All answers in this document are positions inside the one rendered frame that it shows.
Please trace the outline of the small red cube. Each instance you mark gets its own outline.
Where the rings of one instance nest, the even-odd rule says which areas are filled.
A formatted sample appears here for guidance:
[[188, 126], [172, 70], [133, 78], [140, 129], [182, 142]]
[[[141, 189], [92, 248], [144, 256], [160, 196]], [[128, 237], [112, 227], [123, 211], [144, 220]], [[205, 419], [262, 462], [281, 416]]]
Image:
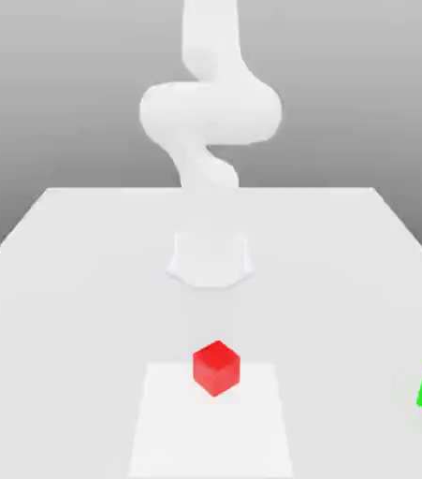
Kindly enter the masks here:
[[212, 397], [240, 382], [240, 356], [221, 341], [193, 353], [193, 378]]

